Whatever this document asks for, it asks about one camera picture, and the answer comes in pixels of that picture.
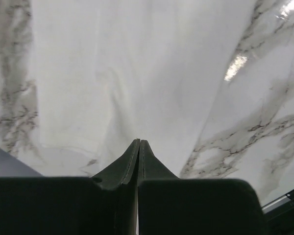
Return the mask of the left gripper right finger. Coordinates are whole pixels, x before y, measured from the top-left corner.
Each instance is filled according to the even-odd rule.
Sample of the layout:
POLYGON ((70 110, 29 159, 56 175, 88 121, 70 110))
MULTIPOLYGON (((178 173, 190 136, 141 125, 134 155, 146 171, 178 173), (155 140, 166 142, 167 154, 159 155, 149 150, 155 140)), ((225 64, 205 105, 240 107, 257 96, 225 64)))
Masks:
POLYGON ((154 155, 139 150, 141 235, 266 235, 266 220, 249 183, 239 179, 183 180, 154 155))

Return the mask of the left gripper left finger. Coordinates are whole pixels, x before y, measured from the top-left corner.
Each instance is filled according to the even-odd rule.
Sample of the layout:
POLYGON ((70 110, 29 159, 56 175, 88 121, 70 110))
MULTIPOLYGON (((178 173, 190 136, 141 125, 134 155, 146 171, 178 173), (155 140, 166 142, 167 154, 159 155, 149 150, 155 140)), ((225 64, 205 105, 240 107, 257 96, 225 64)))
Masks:
POLYGON ((139 140, 92 177, 44 177, 0 149, 0 235, 133 235, 139 140))

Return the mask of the white printed t shirt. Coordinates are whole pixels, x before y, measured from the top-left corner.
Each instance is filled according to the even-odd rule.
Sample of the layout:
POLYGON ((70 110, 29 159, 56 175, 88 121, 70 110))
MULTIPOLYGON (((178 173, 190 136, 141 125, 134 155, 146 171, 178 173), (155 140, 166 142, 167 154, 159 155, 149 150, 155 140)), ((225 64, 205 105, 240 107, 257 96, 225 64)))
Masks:
POLYGON ((253 0, 33 0, 40 142, 100 167, 134 139, 178 174, 253 0))

